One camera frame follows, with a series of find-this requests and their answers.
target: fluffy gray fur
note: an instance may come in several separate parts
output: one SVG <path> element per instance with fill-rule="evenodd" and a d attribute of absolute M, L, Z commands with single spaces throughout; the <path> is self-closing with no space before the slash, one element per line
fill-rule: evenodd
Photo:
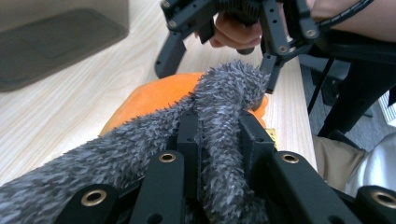
<path fill-rule="evenodd" d="M 268 75 L 241 62 L 208 71 L 194 92 L 174 106 L 133 119 L 0 188 L 0 223 L 52 223 L 79 189 L 109 184 L 123 189 L 166 149 L 180 115 L 193 108 L 203 123 L 204 207 L 213 223 L 263 223 L 263 200 L 244 178 L 238 146 L 241 109 L 257 104 Z"/>

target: wooden table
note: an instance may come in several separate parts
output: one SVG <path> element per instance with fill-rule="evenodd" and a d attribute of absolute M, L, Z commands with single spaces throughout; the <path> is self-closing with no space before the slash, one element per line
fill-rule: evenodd
<path fill-rule="evenodd" d="M 95 138 L 139 85 L 156 79 L 153 65 L 168 31 L 152 1 L 130 1 L 130 33 L 121 42 L 21 90 L 0 93 L 0 186 Z M 241 56 L 194 36 L 178 72 L 205 71 L 234 59 L 259 65 L 259 48 Z M 263 117 L 278 146 L 316 167 L 298 60 L 281 74 Z"/>

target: orange fabric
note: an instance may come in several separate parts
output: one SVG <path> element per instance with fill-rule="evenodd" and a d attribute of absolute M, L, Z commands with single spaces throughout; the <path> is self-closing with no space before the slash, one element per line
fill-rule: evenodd
<path fill-rule="evenodd" d="M 100 135 L 104 135 L 126 121 L 174 105 L 183 96 L 194 90 L 202 74 L 188 73 L 173 75 L 138 87 L 116 110 L 100 132 Z M 264 116 L 267 104 L 268 99 L 264 97 L 260 107 L 255 111 L 250 111 L 264 128 L 265 123 L 262 120 L 262 116 Z"/>

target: khaki pants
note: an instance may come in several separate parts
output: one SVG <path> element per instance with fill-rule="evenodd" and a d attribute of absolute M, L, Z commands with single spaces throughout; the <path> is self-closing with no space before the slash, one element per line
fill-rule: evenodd
<path fill-rule="evenodd" d="M 342 190 L 366 151 L 327 138 L 312 137 L 318 173 L 331 187 Z"/>

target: finger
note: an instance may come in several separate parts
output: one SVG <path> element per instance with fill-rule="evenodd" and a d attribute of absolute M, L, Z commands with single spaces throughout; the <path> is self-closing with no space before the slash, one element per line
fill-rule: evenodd
<path fill-rule="evenodd" d="M 253 48 L 256 45 L 259 45 L 261 43 L 261 39 L 260 37 L 257 37 L 251 40 L 250 42 L 239 43 L 239 42 L 235 42 L 227 35 L 223 34 L 220 30 L 216 29 L 216 34 L 211 38 L 210 43 L 214 48 L 228 46 L 233 49 L 249 49 L 249 48 Z"/>
<path fill-rule="evenodd" d="M 258 22 L 246 26 L 230 13 L 220 12 L 216 19 L 216 27 L 229 39 L 241 44 L 247 44 L 262 35 L 262 28 Z"/>

